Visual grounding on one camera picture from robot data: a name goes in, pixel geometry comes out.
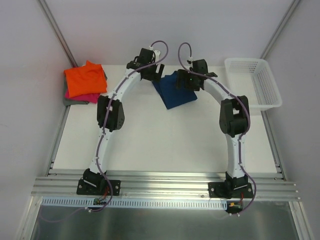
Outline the blue t-shirt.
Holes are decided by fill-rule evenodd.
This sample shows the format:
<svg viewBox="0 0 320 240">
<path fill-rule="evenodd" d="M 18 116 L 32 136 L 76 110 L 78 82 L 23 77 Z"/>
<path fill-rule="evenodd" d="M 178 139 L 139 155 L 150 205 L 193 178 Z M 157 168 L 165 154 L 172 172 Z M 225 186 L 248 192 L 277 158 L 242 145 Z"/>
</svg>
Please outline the blue t-shirt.
<svg viewBox="0 0 320 240">
<path fill-rule="evenodd" d="M 162 99 L 167 110 L 196 101 L 197 95 L 193 91 L 185 88 L 176 88 L 178 72 L 174 71 L 170 75 L 165 75 L 159 82 L 152 82 L 155 90 Z"/>
</svg>

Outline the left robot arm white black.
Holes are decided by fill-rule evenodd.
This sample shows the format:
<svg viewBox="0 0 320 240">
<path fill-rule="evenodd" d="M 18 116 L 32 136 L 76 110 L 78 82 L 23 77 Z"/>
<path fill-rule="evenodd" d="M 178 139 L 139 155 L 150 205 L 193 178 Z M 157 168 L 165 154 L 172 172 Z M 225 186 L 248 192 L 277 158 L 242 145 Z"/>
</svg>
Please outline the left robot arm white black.
<svg viewBox="0 0 320 240">
<path fill-rule="evenodd" d="M 126 65 L 123 78 L 106 96 L 101 95 L 97 103 L 97 122 L 100 128 L 97 149 L 83 180 L 93 194 L 100 194 L 106 187 L 107 164 L 105 155 L 115 131 L 125 122 L 123 100 L 142 79 L 156 82 L 161 79 L 164 65 L 159 64 L 161 52 L 152 46 L 142 48 L 138 56 Z"/>
</svg>

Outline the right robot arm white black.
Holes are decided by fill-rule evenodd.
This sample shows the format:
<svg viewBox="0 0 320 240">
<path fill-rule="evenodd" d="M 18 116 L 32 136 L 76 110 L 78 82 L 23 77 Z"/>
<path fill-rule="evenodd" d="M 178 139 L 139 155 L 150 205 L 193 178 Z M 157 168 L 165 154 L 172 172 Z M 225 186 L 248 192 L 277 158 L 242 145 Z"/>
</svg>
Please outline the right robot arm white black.
<svg viewBox="0 0 320 240">
<path fill-rule="evenodd" d="M 204 59 L 187 61 L 189 67 L 182 66 L 177 71 L 176 88 L 197 92 L 204 90 L 219 104 L 219 127 L 226 137 L 228 164 L 224 182 L 219 182 L 213 192 L 223 198 L 233 198 L 249 185 L 245 170 L 245 135 L 250 129 L 249 101 L 244 95 L 236 96 L 222 83 L 217 75 L 208 71 Z"/>
</svg>

